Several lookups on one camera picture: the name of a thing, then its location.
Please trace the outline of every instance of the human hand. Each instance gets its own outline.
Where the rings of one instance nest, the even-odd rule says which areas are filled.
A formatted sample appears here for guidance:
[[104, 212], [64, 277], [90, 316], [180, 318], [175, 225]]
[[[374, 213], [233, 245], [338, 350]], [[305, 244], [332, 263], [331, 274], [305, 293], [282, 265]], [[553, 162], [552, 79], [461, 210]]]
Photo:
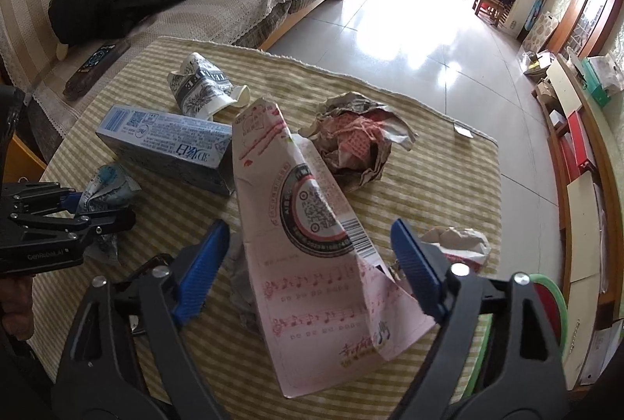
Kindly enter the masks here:
[[0, 279], [2, 327], [20, 341], [30, 339], [35, 330], [32, 314], [32, 278]]

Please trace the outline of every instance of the silver screw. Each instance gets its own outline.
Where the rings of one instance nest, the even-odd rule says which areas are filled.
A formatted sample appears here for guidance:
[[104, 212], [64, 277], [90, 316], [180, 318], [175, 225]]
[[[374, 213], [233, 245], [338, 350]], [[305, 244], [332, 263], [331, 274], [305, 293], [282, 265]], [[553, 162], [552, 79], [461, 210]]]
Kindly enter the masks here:
[[470, 274], [470, 267], [466, 265], [466, 263], [454, 263], [450, 266], [450, 271], [455, 274], [455, 276], [467, 276]]
[[95, 287], [95, 288], [102, 288], [102, 286], [104, 286], [108, 281], [106, 280], [106, 278], [104, 276], [95, 276], [92, 280], [91, 280], [91, 284]]
[[531, 278], [524, 272], [518, 272], [517, 274], [514, 274], [514, 281], [520, 286], [526, 286], [531, 282]]
[[166, 278], [171, 271], [166, 265], [157, 265], [152, 269], [152, 276], [158, 279]]

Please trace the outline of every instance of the gingham tablecloth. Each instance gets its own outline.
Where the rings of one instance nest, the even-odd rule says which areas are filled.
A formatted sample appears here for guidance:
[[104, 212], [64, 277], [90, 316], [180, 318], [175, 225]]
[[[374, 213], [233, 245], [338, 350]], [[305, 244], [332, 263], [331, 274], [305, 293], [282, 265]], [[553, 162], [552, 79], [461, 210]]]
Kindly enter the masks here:
[[[114, 103], [179, 112], [167, 73], [197, 51], [217, 64], [235, 85], [247, 84], [252, 98], [271, 95], [292, 130], [309, 125], [316, 105], [346, 91], [358, 91], [391, 105], [419, 134], [411, 152], [392, 153], [383, 178], [348, 195], [372, 241], [390, 248], [389, 229], [404, 218], [422, 234], [442, 225], [486, 234], [492, 253], [484, 273], [497, 271], [500, 249], [500, 177], [497, 145], [482, 134], [460, 137], [453, 121], [416, 100], [373, 88], [361, 80], [305, 66], [245, 48], [160, 38], [133, 59], [82, 114], [50, 162], [44, 180], [77, 190], [114, 154], [95, 129]], [[231, 122], [235, 110], [218, 115]], [[136, 225], [120, 237], [121, 266], [87, 260], [73, 269], [39, 275], [34, 283], [35, 336], [31, 339], [46, 370], [55, 376], [65, 338], [82, 295], [97, 274], [120, 280], [156, 253], [175, 254], [199, 241], [214, 218], [239, 228], [236, 196], [227, 199], [167, 180], [124, 163], [143, 188], [135, 203]], [[233, 419], [384, 419], [392, 412], [422, 364], [436, 330], [394, 361], [362, 379], [322, 393], [286, 399], [280, 393], [263, 341], [247, 332], [229, 301], [229, 280], [220, 272], [202, 314], [184, 330], [188, 348], [217, 399]], [[479, 323], [455, 399], [461, 396], [478, 355]], [[147, 341], [136, 343], [152, 394], [166, 399]]]

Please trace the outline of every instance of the green rim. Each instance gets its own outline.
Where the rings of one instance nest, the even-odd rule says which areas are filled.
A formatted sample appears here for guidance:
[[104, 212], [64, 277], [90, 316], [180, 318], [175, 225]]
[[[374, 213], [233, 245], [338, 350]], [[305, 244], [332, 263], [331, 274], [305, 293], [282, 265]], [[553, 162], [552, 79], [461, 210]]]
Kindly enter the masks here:
[[[561, 351], [561, 355], [563, 356], [564, 347], [566, 346], [566, 337], [568, 334], [568, 308], [566, 307], [566, 301], [564, 300], [564, 296], [561, 293], [559, 287], [548, 276], [545, 276], [543, 274], [530, 274], [529, 277], [531, 278], [531, 281], [533, 281], [535, 284], [545, 286], [545, 288], [550, 291], [550, 294], [555, 299], [557, 309], [559, 310], [559, 317], [561, 322], [561, 342], [559, 343], [559, 350]], [[490, 338], [491, 325], [492, 316], [490, 316], [487, 321], [486, 331], [483, 334], [483, 342], [481, 343], [479, 356], [477, 357], [477, 361], [474, 364], [472, 374], [470, 375], [470, 380], [468, 381], [468, 385], [466, 385], [466, 389], [464, 390], [462, 398], [470, 397], [472, 395], [472, 392], [474, 391], [474, 386], [476, 385], [477, 378], [479, 377], [479, 371], [481, 370], [481, 366], [483, 365], [483, 358], [485, 357], [486, 349], [488, 348], [488, 339]]]
[[566, 307], [564, 296], [559, 287], [548, 276], [543, 274], [529, 274], [529, 277], [534, 283], [545, 286], [555, 299], [561, 319], [561, 341], [559, 342], [559, 349], [561, 350], [561, 355], [563, 356], [564, 348], [566, 346], [566, 337], [568, 335], [568, 308]]

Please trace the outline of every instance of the pink packaging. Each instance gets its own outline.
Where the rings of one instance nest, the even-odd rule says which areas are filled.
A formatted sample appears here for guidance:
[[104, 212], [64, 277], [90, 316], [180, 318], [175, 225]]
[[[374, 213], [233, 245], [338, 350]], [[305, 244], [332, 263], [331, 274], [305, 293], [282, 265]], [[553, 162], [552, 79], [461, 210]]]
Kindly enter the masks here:
[[286, 397], [374, 371], [433, 327], [387, 274], [314, 145], [291, 135], [275, 103], [255, 101], [232, 132], [250, 279]]

